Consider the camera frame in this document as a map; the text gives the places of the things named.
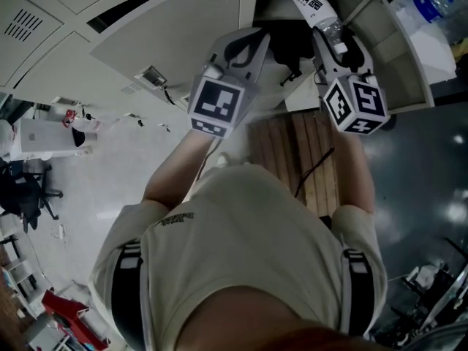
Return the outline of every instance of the black and white marker cube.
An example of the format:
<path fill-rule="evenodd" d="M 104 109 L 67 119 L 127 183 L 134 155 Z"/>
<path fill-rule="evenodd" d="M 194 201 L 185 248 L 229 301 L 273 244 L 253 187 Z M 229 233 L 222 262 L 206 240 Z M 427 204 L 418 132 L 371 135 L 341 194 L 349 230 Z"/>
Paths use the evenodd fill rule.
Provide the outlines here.
<path fill-rule="evenodd" d="M 216 137 L 229 137 L 237 126 L 244 92 L 240 86 L 202 77 L 189 103 L 191 127 Z"/>
<path fill-rule="evenodd" d="M 324 100 L 341 132 L 369 135 L 388 120 L 380 88 L 354 77 L 335 79 Z"/>

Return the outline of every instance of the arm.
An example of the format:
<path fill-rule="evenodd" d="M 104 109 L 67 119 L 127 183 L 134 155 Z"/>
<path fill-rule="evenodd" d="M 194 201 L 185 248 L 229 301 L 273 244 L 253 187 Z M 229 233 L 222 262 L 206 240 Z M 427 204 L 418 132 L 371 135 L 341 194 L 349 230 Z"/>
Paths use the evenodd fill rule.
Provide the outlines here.
<path fill-rule="evenodd" d="M 333 126 L 333 141 L 340 204 L 374 213 L 374 182 L 361 140 L 357 135 L 340 133 Z"/>
<path fill-rule="evenodd" d="M 182 203 L 212 142 L 210 135 L 190 130 L 151 176 L 143 201 L 156 201 L 169 210 Z"/>

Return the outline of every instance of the bottle label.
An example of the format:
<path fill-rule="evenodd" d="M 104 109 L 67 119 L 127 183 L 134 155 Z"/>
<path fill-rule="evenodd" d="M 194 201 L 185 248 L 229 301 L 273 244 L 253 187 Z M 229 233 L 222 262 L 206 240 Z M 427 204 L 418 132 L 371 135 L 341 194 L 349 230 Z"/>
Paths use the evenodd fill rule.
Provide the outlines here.
<path fill-rule="evenodd" d="M 327 0 L 293 0 L 308 24 L 313 27 L 327 18 L 337 15 Z"/>
<path fill-rule="evenodd" d="M 419 13 L 429 22 L 432 23 L 437 18 L 441 18 L 437 7 L 432 3 L 431 0 L 413 0 L 416 8 L 418 8 Z"/>

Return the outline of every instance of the red object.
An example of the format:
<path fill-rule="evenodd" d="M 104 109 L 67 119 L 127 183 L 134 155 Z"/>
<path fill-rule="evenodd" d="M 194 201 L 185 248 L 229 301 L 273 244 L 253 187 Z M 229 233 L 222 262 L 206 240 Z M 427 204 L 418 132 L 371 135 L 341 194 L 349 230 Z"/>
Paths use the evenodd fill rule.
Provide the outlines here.
<path fill-rule="evenodd" d="M 44 294 L 42 304 L 63 332 L 74 336 L 82 344 L 91 344 L 98 351 L 107 349 L 108 345 L 97 338 L 79 318 L 80 312 L 88 310 L 83 303 L 60 298 L 48 290 Z"/>
<path fill-rule="evenodd" d="M 65 117 L 63 120 L 61 120 L 62 124 L 68 128 L 70 124 L 75 120 L 76 117 L 76 110 L 69 109 L 65 113 Z"/>

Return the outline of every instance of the person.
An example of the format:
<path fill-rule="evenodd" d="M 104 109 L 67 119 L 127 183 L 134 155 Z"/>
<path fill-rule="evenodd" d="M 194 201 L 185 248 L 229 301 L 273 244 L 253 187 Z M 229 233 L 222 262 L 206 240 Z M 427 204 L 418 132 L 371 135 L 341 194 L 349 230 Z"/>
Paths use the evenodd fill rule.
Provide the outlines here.
<path fill-rule="evenodd" d="M 363 252 L 372 270 L 367 330 L 382 310 L 387 279 L 363 146 L 357 135 L 334 131 L 333 139 L 341 206 L 328 229 L 257 165 L 222 162 L 183 202 L 213 140 L 190 131 L 152 175 L 141 203 L 125 206 L 110 229 L 90 281 L 98 310 L 120 331 L 127 312 L 141 308 L 147 350 L 383 350 L 338 332 L 344 245 Z M 121 316 L 138 278 L 117 279 L 115 267 L 129 266 L 116 261 L 136 246 L 147 293 Z"/>

